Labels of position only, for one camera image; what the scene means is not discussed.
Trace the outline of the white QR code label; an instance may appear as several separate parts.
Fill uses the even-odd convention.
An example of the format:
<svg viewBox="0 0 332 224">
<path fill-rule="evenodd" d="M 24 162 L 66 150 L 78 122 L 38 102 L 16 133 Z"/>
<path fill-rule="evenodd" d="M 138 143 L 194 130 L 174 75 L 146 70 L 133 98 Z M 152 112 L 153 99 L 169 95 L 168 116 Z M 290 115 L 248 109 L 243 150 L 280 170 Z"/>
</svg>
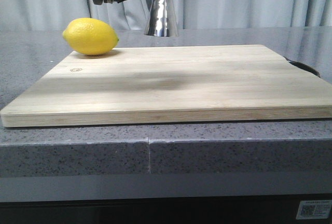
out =
<svg viewBox="0 0 332 224">
<path fill-rule="evenodd" d="M 296 220 L 327 219 L 331 211 L 331 200 L 300 201 Z"/>
</svg>

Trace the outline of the steel double jigger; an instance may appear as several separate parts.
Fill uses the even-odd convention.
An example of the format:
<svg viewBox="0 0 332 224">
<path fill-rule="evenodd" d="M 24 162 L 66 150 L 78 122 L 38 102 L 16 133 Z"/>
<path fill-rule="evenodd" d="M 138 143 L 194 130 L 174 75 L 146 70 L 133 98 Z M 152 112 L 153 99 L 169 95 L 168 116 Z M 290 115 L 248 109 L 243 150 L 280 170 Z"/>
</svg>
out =
<svg viewBox="0 0 332 224">
<path fill-rule="evenodd" d="M 155 37 L 178 36 L 173 0 L 152 0 L 144 34 Z"/>
</svg>

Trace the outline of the yellow lemon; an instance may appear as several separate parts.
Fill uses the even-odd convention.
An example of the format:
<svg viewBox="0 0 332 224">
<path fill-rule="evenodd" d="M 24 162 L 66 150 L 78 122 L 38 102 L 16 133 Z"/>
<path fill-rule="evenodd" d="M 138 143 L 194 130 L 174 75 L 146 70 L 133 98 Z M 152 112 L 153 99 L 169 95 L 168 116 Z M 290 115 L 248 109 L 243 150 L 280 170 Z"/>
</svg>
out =
<svg viewBox="0 0 332 224">
<path fill-rule="evenodd" d="M 109 24 L 94 18 L 74 19 L 62 37 L 74 51 L 85 55 L 108 53 L 119 42 L 117 33 Z"/>
</svg>

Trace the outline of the grey curtain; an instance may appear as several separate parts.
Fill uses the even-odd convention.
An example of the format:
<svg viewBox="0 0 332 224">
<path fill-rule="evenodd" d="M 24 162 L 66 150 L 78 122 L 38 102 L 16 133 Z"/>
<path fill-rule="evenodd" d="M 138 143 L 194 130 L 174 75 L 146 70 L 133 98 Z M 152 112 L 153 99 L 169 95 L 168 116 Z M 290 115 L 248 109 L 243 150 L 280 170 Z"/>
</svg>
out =
<svg viewBox="0 0 332 224">
<path fill-rule="evenodd" d="M 173 0 L 180 29 L 330 26 L 331 0 Z M 81 17 L 118 30 L 141 30 L 150 0 L 1 0 L 2 31 L 59 31 Z"/>
</svg>

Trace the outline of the wooden cutting board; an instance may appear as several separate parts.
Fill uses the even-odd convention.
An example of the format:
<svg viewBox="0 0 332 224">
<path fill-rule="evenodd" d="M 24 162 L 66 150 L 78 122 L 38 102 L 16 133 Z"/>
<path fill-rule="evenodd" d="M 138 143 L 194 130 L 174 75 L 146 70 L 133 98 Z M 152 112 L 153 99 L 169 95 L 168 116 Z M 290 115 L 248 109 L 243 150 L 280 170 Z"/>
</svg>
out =
<svg viewBox="0 0 332 224">
<path fill-rule="evenodd" d="M 263 45 L 72 52 L 1 110 L 5 127 L 331 117 L 331 84 Z"/>
</svg>

